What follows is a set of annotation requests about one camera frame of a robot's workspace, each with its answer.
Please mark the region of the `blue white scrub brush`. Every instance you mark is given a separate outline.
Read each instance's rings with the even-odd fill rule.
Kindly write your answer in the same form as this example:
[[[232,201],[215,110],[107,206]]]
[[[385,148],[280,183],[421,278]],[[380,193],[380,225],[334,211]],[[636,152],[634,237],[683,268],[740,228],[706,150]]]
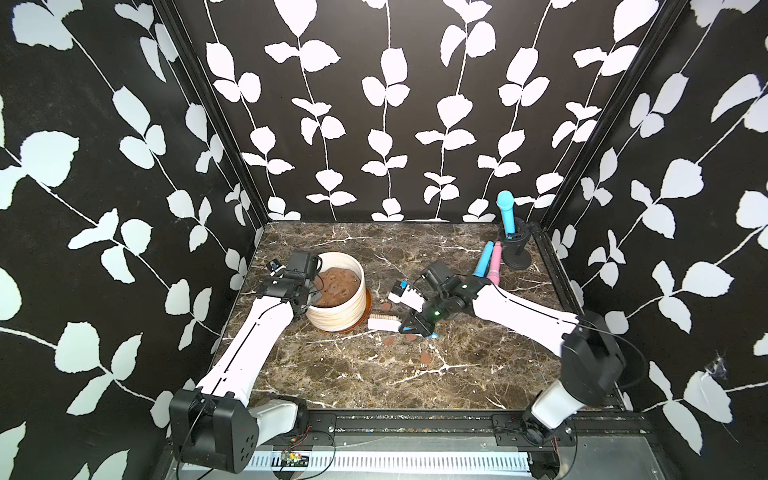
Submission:
[[[399,333],[402,335],[424,337],[423,334],[418,333],[413,328],[403,327],[400,319],[393,315],[372,313],[368,317],[367,326],[370,330],[386,331],[386,332],[392,332],[392,333]]]

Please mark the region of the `white wavy ceramic pot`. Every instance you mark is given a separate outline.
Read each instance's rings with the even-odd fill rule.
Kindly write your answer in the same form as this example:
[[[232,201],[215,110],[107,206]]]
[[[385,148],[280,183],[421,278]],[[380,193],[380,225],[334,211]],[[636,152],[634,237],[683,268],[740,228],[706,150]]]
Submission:
[[[331,308],[319,308],[314,305],[319,294],[314,284],[315,279],[312,281],[310,288],[312,304],[308,307],[306,316],[316,328],[326,332],[337,332],[354,324],[363,312],[365,308],[365,289],[367,288],[366,277],[359,261],[348,254],[325,252],[319,255],[319,259],[320,264],[317,276],[320,272],[326,271],[329,268],[339,267],[353,270],[361,280],[361,285],[351,300]]]

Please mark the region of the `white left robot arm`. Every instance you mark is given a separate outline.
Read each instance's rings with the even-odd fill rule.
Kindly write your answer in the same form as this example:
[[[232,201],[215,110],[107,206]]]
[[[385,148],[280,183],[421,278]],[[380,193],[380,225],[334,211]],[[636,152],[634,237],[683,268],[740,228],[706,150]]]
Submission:
[[[279,437],[309,432],[304,400],[278,396],[251,408],[255,381],[284,330],[319,297],[314,280],[322,260],[302,250],[285,265],[272,261],[244,324],[225,353],[193,388],[169,403],[171,443],[178,466],[242,472],[256,448]]]

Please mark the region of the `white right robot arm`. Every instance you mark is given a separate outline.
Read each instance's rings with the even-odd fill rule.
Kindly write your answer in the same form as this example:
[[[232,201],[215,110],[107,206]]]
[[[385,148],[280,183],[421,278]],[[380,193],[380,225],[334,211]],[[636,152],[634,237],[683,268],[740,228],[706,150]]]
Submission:
[[[601,405],[625,370],[616,337],[595,320],[526,300],[487,277],[455,274],[441,260],[420,278],[431,296],[406,281],[396,282],[388,295],[410,309],[400,333],[429,337],[439,321],[464,313],[527,337],[560,359],[559,378],[537,394],[515,427],[532,445],[549,440],[581,408]]]

